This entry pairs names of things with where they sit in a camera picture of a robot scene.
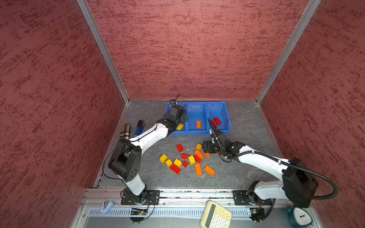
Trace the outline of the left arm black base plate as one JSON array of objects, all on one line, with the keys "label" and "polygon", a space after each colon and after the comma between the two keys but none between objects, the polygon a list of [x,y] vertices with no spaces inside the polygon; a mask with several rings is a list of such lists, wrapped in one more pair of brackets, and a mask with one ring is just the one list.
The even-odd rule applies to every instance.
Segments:
[{"label": "left arm black base plate", "polygon": [[134,195],[130,190],[121,193],[121,205],[158,205],[160,199],[159,190],[143,190],[140,195]]}]

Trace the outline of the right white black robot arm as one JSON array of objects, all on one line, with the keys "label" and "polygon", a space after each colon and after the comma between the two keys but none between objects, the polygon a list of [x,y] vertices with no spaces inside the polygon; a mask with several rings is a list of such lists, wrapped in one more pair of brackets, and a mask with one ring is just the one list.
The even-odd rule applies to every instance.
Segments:
[{"label": "right white black robot arm", "polygon": [[283,159],[259,152],[241,142],[231,142],[218,129],[211,129],[212,146],[226,161],[237,161],[254,166],[274,176],[274,181],[254,181],[246,191],[244,200],[258,205],[265,200],[289,200],[293,204],[309,207],[318,182],[314,175],[302,169],[307,168],[299,159]]}]

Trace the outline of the blue three-compartment bin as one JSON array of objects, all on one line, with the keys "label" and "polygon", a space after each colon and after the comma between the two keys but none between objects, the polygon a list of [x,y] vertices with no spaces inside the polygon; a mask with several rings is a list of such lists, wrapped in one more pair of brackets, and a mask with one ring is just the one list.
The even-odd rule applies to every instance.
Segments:
[{"label": "blue three-compartment bin", "polygon": [[[188,114],[188,122],[181,131],[172,135],[207,135],[210,131],[208,120],[217,117],[221,125],[217,128],[225,134],[231,131],[231,119],[225,102],[178,102]],[[201,121],[201,129],[196,128],[196,121]]]}]

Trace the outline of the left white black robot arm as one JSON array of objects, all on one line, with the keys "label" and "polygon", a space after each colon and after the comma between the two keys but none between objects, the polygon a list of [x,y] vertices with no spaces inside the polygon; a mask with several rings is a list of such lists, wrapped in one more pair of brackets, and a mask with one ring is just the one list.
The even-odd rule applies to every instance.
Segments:
[{"label": "left white black robot arm", "polygon": [[173,100],[169,113],[157,120],[153,127],[135,138],[122,138],[117,142],[107,166],[125,183],[136,204],[143,204],[147,200],[147,186],[139,176],[143,153],[187,121],[186,109]]}]

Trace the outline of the yellow lego long slanted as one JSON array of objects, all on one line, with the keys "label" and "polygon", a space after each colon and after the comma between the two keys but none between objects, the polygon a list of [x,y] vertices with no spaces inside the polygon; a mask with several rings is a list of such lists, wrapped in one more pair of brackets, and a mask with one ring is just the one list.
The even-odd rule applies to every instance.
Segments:
[{"label": "yellow lego long slanted", "polygon": [[181,131],[182,129],[184,128],[184,124],[179,124],[178,127],[177,127],[177,131]]}]

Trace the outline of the red lego top long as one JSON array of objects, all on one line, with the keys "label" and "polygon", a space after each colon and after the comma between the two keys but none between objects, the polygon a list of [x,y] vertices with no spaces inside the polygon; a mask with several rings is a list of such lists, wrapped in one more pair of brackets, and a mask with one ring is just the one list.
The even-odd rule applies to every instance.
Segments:
[{"label": "red lego top long", "polygon": [[213,121],[214,121],[214,123],[215,123],[216,126],[220,126],[221,125],[221,121],[219,120],[219,118],[215,117],[213,119]]}]

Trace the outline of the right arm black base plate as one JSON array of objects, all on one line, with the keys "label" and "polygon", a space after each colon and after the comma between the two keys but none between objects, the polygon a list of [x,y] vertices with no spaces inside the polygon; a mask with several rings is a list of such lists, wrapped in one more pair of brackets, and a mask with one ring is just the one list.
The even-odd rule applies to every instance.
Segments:
[{"label": "right arm black base plate", "polygon": [[233,200],[236,206],[270,206],[271,199],[260,199],[254,192],[233,190]]}]

